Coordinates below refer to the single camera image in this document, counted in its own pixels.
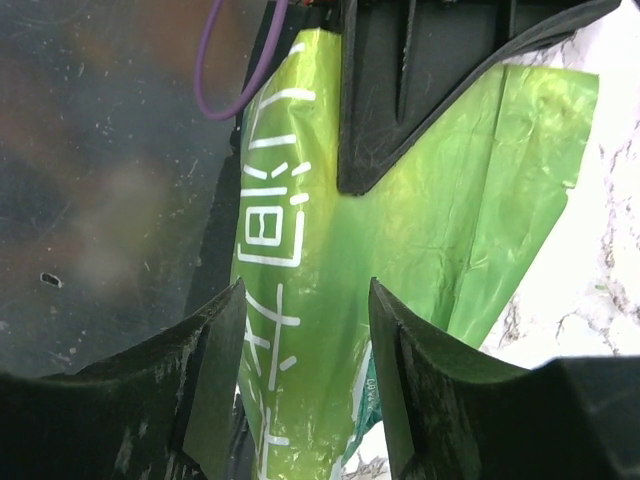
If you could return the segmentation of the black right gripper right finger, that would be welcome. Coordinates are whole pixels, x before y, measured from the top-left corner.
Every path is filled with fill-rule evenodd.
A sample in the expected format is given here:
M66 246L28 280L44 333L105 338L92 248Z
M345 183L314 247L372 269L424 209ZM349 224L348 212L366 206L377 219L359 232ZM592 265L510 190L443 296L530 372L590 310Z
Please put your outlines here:
M369 322L395 479L635 479L637 357L503 362L372 281Z

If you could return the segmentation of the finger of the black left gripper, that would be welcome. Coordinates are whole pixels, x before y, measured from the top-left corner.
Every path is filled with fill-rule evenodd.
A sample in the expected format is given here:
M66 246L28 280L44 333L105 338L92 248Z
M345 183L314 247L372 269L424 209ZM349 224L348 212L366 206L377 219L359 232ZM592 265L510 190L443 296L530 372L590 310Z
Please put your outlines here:
M363 195L487 70L619 7L594 1L343 1L337 187Z

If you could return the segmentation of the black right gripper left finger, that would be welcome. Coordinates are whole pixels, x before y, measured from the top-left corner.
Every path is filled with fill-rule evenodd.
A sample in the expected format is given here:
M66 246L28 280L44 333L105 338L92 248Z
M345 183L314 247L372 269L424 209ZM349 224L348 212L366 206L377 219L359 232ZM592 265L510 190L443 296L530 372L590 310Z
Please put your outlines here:
M1 377L5 479L226 479L245 286L73 375Z

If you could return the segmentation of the green litter bag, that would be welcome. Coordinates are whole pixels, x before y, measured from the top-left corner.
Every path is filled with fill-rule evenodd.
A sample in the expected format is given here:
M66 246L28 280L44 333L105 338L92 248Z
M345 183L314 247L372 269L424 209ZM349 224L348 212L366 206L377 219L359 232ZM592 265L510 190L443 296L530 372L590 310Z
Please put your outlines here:
M257 479L337 479L381 418L379 280L479 347L576 185L598 76L501 63L366 194L337 189L341 38L300 31L246 108L231 276Z

